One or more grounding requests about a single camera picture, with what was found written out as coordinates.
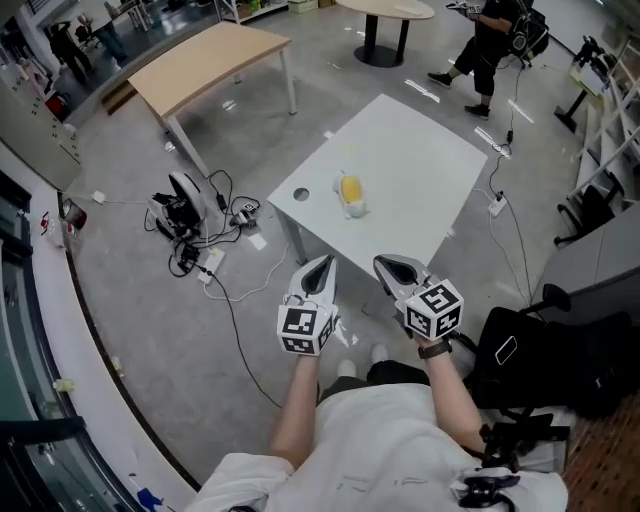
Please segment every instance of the white shoe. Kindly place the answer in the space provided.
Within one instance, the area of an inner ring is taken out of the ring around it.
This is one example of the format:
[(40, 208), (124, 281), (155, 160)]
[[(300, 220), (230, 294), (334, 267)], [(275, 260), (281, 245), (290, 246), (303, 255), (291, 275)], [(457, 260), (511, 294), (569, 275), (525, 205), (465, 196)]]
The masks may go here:
[(338, 377), (355, 377), (356, 364), (351, 359), (343, 359), (338, 365)]
[(380, 361), (388, 361), (389, 352), (384, 343), (376, 343), (371, 349), (371, 364), (374, 365)]

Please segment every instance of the wristwatch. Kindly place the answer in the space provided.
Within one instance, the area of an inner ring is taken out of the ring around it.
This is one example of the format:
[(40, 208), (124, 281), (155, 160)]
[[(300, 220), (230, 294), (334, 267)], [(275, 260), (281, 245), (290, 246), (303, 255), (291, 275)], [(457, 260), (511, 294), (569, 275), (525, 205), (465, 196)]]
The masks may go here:
[(420, 359), (431, 359), (445, 352), (453, 352), (451, 342), (448, 339), (443, 339), (440, 343), (431, 345), (430, 347), (418, 347)]

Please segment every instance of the black shorts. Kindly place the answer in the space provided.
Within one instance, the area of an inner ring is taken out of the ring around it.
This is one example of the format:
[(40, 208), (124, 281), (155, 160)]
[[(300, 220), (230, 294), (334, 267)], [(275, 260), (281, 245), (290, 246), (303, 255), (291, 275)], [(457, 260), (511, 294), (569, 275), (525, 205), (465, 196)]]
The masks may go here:
[(324, 390), (320, 402), (342, 391), (382, 384), (424, 384), (428, 386), (429, 377), (423, 370), (398, 361), (380, 361), (371, 367), (367, 373), (367, 380), (356, 377), (338, 377), (330, 387)]
[(493, 96), (495, 88), (493, 76), (500, 60), (507, 55), (502, 44), (478, 44), (472, 37), (456, 60), (455, 68), (464, 75), (473, 71), (476, 92), (483, 96)]

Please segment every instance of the black pants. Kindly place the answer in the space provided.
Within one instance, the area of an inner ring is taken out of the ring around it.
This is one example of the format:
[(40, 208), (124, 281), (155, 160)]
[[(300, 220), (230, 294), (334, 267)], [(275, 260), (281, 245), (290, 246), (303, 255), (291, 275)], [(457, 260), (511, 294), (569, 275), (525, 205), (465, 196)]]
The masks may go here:
[(493, 76), (496, 74), (500, 60), (506, 55), (506, 49), (502, 48), (502, 45), (476, 46), (476, 38), (472, 37), (454, 66), (463, 75), (473, 71), (476, 92), (483, 96), (493, 96), (495, 87)]
[(93, 69), (91, 66), (91, 61), (84, 54), (84, 52), (76, 45), (73, 45), (69, 46), (65, 50), (65, 52), (60, 55), (60, 57), (67, 63), (67, 66), (69, 66), (69, 69), (73, 73), (73, 76), (76, 77), (76, 80), (83, 84), (85, 82), (84, 73), (82, 73), (82, 70), (80, 69), (80, 66), (78, 65), (76, 59), (80, 61), (80, 64), (82, 64), (82, 67), (87, 73)]
[(424, 384), (428, 386), (429, 377), (424, 371), (413, 366), (397, 361), (381, 361), (369, 369), (366, 381), (356, 377), (338, 377), (330, 387), (324, 390), (320, 402), (341, 391), (379, 386), (381, 384)]

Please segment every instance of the black shoe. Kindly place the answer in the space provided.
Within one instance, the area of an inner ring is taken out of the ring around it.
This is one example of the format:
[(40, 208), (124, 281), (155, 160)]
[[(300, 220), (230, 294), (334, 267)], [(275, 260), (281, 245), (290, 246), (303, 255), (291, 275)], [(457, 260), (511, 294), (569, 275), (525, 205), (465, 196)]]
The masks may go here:
[(469, 112), (469, 114), (473, 114), (474, 116), (478, 116), (480, 119), (487, 120), (489, 119), (489, 107), (486, 105), (474, 105), (473, 107), (464, 107), (464, 109)]
[(451, 87), (451, 82), (453, 81), (453, 78), (451, 78), (448, 73), (428, 73), (427, 76), (431, 81), (447, 89)]

